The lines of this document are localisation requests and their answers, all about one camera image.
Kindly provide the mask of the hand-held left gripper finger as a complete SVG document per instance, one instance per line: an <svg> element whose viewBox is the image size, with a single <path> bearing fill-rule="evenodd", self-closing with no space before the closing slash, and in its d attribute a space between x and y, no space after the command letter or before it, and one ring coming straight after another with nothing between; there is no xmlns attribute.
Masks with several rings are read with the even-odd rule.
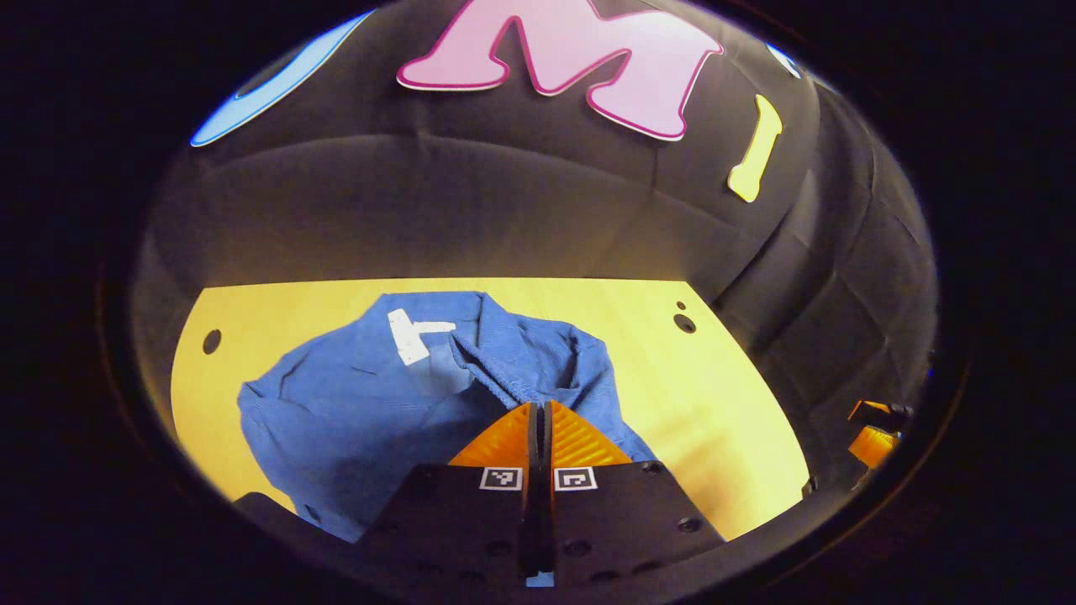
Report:
<svg viewBox="0 0 1076 605"><path fill-rule="evenodd" d="M659 458L631 456L565 403L543 411L543 539L555 586L645 576L725 544Z"/></svg>
<svg viewBox="0 0 1076 605"><path fill-rule="evenodd" d="M447 464L412 468L357 554L382 581L523 588L541 571L541 406L518 406Z"/></svg>

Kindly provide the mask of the blue button shirt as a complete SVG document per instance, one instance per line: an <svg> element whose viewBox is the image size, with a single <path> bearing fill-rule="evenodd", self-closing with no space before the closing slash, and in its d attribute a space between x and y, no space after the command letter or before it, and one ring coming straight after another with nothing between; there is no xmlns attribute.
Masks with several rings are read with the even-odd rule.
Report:
<svg viewBox="0 0 1076 605"><path fill-rule="evenodd" d="M409 472L447 464L523 403L541 406L541 585L547 402L565 403L631 456L654 456L624 421L606 344L571 324L509 313L485 292L397 292L243 383L240 425L266 479L295 508L273 527L305 555L388 586L357 554ZM509 591L523 588L499 588Z"/></svg>

